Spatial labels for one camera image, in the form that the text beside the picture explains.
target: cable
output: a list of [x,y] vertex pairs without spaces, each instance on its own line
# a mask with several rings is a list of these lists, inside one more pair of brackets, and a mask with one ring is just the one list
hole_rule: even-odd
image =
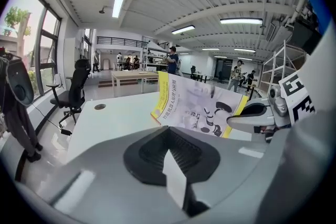
[[[46,116],[44,116],[43,115],[43,113],[41,112],[41,110],[40,109],[38,109],[33,103],[32,103],[32,105],[41,113],[41,115],[43,116],[43,117],[45,117],[46,118]],[[50,122],[53,126],[55,126],[58,130],[60,130],[60,131],[62,131],[62,129],[61,128],[59,128],[59,127],[57,127],[53,122],[51,122],[50,120],[48,120],[47,118],[46,118],[46,120],[48,121],[48,122]]]

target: ceiling light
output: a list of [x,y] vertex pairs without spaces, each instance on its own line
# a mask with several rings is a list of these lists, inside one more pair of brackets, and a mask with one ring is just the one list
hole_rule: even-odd
[[113,18],[118,18],[119,17],[119,13],[120,13],[123,1],[124,0],[114,0],[114,6],[113,6],[113,12],[112,12],[112,17]]
[[262,19],[255,18],[230,18],[230,19],[221,19],[221,24],[252,24],[252,25],[262,25]]
[[247,51],[247,52],[256,52],[255,50],[239,49],[239,48],[235,48],[235,50],[241,50],[241,51]]
[[172,31],[172,34],[176,35],[176,34],[186,32],[186,31],[192,30],[192,29],[195,29],[195,26],[189,25],[189,26],[186,26],[186,27],[183,27],[183,28]]
[[238,57],[238,59],[240,59],[240,60],[248,60],[248,61],[252,61],[252,59],[242,58],[242,57]]

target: office chair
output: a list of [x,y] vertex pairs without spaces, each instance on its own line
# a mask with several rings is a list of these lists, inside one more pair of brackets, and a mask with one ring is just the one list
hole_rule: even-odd
[[195,76],[193,73],[196,72],[196,67],[195,67],[195,66],[192,66],[192,67],[190,68],[190,71],[191,71],[190,78],[193,79],[193,80],[195,80],[195,77],[196,77],[196,76]]
[[219,72],[218,73],[219,77],[218,77],[218,83],[223,83],[223,72]]
[[76,124],[75,114],[80,113],[81,106],[85,102],[84,94],[84,84],[88,77],[88,71],[85,68],[75,69],[72,75],[71,87],[69,91],[65,91],[60,95],[56,94],[57,84],[46,85],[47,87],[52,88],[54,97],[50,100],[51,104],[58,105],[61,108],[70,108],[70,111],[64,112],[64,117],[61,119],[58,124],[62,128],[62,121],[72,116]]

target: black cushion pad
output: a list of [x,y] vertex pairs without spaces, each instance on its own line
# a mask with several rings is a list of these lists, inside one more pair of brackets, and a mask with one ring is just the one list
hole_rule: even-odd
[[[59,107],[60,108],[63,108],[63,107],[68,108],[70,106],[70,103],[69,103],[69,91],[65,91],[65,92],[61,93],[60,95],[58,95],[58,101],[59,101]],[[58,103],[57,103],[57,101],[56,101],[55,98],[52,98],[50,100],[50,102],[52,104],[58,105]]]

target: desk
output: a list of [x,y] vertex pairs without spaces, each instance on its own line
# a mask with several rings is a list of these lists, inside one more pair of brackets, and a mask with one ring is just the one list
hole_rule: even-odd
[[[100,142],[160,127],[151,117],[158,100],[159,93],[152,92],[86,102],[71,136],[67,162]],[[95,110],[98,104],[106,107]]]
[[[113,97],[118,97],[120,95],[120,91],[121,91],[120,81],[121,80],[141,79],[141,93],[143,93],[143,79],[159,78],[158,73],[152,73],[149,71],[136,71],[136,70],[135,71],[112,71],[111,76],[112,76]],[[115,94],[114,80],[117,81],[117,94]]]
[[204,76],[204,83],[206,83],[206,77],[212,77],[210,75],[206,75],[206,74],[200,74],[200,73],[193,73],[194,76],[197,76],[197,81],[199,79],[199,76],[201,77],[201,82],[203,80],[203,76]]

